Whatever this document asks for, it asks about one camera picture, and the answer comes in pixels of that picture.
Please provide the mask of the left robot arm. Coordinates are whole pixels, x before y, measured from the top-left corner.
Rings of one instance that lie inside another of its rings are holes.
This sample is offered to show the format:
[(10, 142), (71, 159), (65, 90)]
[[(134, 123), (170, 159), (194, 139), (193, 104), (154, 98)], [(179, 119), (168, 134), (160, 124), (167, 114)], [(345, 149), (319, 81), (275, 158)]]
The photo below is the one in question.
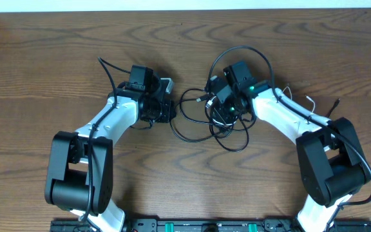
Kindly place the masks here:
[(52, 140), (44, 197), (95, 231), (122, 231), (125, 212), (111, 198), (113, 147), (137, 121), (168, 123), (176, 115), (169, 98), (174, 82), (151, 68), (132, 66), (128, 81), (113, 83), (105, 107), (74, 132)]

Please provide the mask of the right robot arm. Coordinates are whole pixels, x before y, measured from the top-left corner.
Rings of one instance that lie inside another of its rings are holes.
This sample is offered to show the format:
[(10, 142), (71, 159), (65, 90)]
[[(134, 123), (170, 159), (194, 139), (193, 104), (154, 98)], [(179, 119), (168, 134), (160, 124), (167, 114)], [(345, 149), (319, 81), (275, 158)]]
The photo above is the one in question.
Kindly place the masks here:
[[(231, 125), (250, 113), (274, 126), (296, 145), (307, 199), (296, 220), (302, 231), (328, 231), (340, 209), (371, 183), (368, 164), (353, 124), (342, 117), (316, 115), (287, 97), (273, 81), (257, 81), (245, 62), (224, 68), (223, 79), (210, 76), (207, 91), (217, 99), (214, 121)], [(371, 201), (371, 194), (359, 204)]]

